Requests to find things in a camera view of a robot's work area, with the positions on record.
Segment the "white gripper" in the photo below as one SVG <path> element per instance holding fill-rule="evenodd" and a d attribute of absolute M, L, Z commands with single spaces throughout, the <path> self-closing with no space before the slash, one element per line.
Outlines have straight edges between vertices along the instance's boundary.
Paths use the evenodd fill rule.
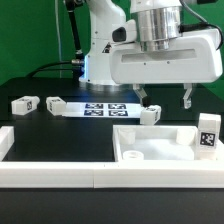
<path fill-rule="evenodd" d="M 142 107 L 151 104 L 141 84 L 184 84 L 183 107 L 192 105 L 192 83 L 211 83 L 223 73 L 218 33 L 184 33 L 169 48 L 143 52 L 139 43 L 115 45 L 110 52 L 110 72 L 118 84 L 134 84 Z"/>

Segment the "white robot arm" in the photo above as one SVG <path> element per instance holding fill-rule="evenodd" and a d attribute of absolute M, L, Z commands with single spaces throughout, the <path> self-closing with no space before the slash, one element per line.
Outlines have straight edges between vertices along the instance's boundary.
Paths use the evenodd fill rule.
<path fill-rule="evenodd" d="M 216 0 L 130 0 L 128 20 L 112 0 L 64 0 L 80 66 L 79 81 L 98 91 L 131 86 L 147 107 L 146 84 L 182 84 L 185 108 L 197 83 L 211 83 L 223 73 L 219 27 L 199 17 L 184 24 L 191 4 Z"/>

